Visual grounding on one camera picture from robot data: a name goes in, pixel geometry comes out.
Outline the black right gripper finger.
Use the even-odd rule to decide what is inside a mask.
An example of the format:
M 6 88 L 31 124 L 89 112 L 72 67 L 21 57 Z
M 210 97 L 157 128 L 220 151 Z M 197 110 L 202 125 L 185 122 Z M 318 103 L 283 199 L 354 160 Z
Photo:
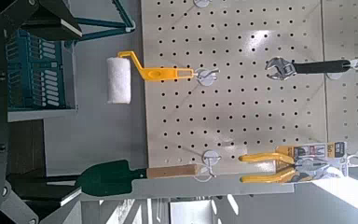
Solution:
M 43 219 L 57 210 L 61 201 L 76 190 L 72 181 L 77 175 L 31 176 L 9 175 L 7 181 L 14 192 Z
M 79 40 L 83 33 L 63 0 L 37 0 L 36 12 L 21 26 L 48 41 Z

